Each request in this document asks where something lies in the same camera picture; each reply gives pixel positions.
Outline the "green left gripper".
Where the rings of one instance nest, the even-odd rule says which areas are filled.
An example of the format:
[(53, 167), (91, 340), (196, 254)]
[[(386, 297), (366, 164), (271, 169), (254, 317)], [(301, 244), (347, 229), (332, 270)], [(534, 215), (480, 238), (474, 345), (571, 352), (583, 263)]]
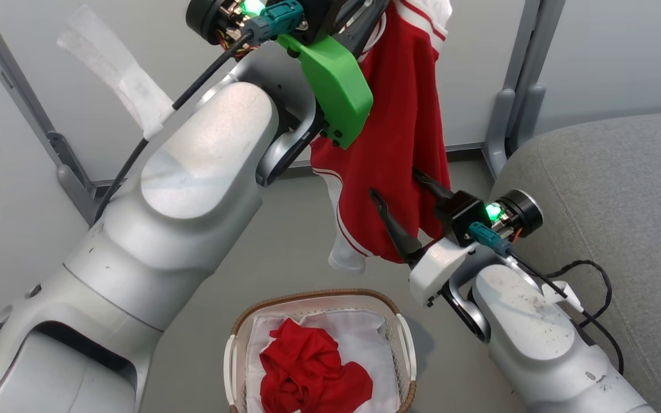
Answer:
[(322, 115), (320, 133), (347, 149), (370, 114), (372, 92), (359, 58), (389, 1), (190, 1), (186, 24), (223, 54), (186, 92), (223, 63), (277, 44), (300, 62)]

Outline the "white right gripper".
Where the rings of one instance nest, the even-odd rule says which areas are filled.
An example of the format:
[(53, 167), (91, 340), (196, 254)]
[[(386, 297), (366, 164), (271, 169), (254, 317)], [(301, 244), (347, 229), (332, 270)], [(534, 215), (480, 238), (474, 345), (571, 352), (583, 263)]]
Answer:
[(469, 282), (476, 275), (477, 262), (506, 260), (517, 237), (527, 237), (543, 224), (542, 209), (521, 190), (510, 190), (486, 203), (462, 190), (452, 193), (419, 168), (413, 169), (413, 177), (437, 201), (434, 215), (443, 228), (443, 237), (424, 251), (422, 243), (391, 214), (381, 194), (370, 190), (370, 197), (397, 254), (412, 267), (410, 289), (421, 306), (430, 306), (449, 280), (455, 285)]

